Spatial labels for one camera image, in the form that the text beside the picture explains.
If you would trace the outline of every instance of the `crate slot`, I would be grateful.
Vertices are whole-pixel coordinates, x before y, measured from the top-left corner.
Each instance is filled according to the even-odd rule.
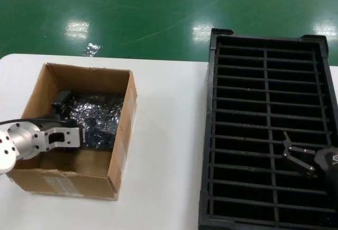
[[[235,66],[247,66],[250,68],[262,68],[264,63],[262,60],[246,60],[246,59],[231,59],[226,57],[219,57],[217,65],[235,65]]]
[[[213,184],[212,195],[273,203],[273,191],[237,185]]]
[[[214,201],[213,213],[220,216],[274,220],[274,210],[265,206],[243,205],[224,201]]]
[[[241,150],[247,152],[269,153],[269,144],[256,141],[215,138],[216,149]]]
[[[234,99],[246,99],[255,101],[265,101],[266,94],[264,92],[238,91],[231,89],[217,88],[216,96],[219,98],[234,98]]]
[[[251,103],[251,102],[235,102],[235,101],[217,101],[217,109],[225,110],[241,110],[241,111],[253,111],[253,112],[267,112],[265,104]]]
[[[332,227],[338,225],[337,213],[323,213],[314,212],[310,210],[296,210],[279,208],[279,220],[281,222],[302,224],[302,225],[316,225],[320,227]],[[324,228],[304,228],[304,229],[324,229]]]
[[[293,62],[280,62],[280,61],[271,61],[267,62],[268,68],[273,69],[288,69],[288,70],[298,70],[298,71],[313,71],[313,64],[311,63],[293,63]]]
[[[271,174],[237,169],[213,168],[213,179],[271,185]]]
[[[215,164],[227,164],[235,166],[248,166],[255,168],[271,168],[269,158],[253,157],[246,155],[233,155],[215,152]]]
[[[323,207],[332,208],[331,201],[328,199],[326,194],[312,194],[311,199],[308,199],[308,193],[292,192],[292,191],[277,191],[278,203],[286,205],[303,205],[309,207]]]
[[[268,71],[269,79],[286,80],[286,81],[307,81],[316,82],[316,76],[314,73],[289,73],[289,72],[277,72]]]
[[[315,84],[296,84],[296,83],[280,83],[269,81],[269,90],[317,93],[317,85]]]
[[[231,45],[231,46],[246,46],[246,47],[264,47],[264,40],[255,40],[248,39],[246,37],[233,37],[233,36],[222,36],[217,39],[217,44],[219,47],[223,45]]]
[[[290,60],[312,60],[312,53],[298,53],[298,52],[279,52],[268,51],[268,58],[276,59],[290,59]]]
[[[321,106],[320,98],[316,95],[295,95],[270,93],[270,102],[297,103],[304,105]]]
[[[284,40],[269,40],[265,43],[270,49],[284,49],[289,52],[312,52],[314,48],[318,48],[317,43],[305,43]]]
[[[220,48],[221,55],[231,55],[231,56],[247,56],[247,57],[264,57],[263,50],[255,49],[237,49],[237,48]]]
[[[216,112],[215,116],[217,122],[247,123],[256,124],[259,126],[266,126],[266,117],[262,116],[248,116],[223,112]]]
[[[274,114],[284,114],[284,115],[293,115],[293,116],[303,116],[303,117],[314,117],[321,118],[322,110],[320,108],[310,108],[302,106],[283,106],[279,105],[270,105],[271,113]]]
[[[316,178],[309,179],[305,176],[289,176],[277,174],[276,185],[289,188],[325,190],[322,181]]]
[[[232,127],[220,124],[216,125],[215,134],[234,137],[269,139],[268,131],[264,129]]]
[[[285,118],[271,118],[270,122],[272,127],[324,131],[323,122],[321,121],[301,120],[301,119],[295,119],[290,121]]]
[[[217,86],[229,86],[246,89],[264,89],[264,81],[249,81],[234,78],[217,78]]]
[[[251,69],[234,69],[217,67],[218,75],[230,75],[239,77],[264,78],[264,71]]]

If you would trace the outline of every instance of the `metal bracket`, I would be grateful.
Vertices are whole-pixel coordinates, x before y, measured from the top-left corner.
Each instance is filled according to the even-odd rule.
[[[80,147],[80,129],[54,127],[44,131],[46,150],[54,147]]]

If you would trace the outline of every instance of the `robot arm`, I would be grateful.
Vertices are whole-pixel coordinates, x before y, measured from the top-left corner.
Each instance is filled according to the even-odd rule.
[[[57,147],[80,147],[84,136],[79,127],[57,126],[60,123],[53,121],[17,122],[7,131],[0,131],[0,174],[9,172],[17,160],[31,159]]]

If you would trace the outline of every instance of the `green floor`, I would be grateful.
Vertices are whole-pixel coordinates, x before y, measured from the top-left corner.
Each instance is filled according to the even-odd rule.
[[[207,61],[210,29],[324,34],[338,65],[338,0],[0,0],[0,58],[10,53]]]

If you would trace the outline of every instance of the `cable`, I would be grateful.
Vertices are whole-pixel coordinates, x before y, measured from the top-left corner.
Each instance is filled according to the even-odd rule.
[[[69,123],[69,121],[63,120],[53,120],[53,119],[40,119],[40,118],[21,118],[21,119],[12,119],[0,122],[0,126],[8,123],[17,123],[17,122],[48,122],[48,123]]]

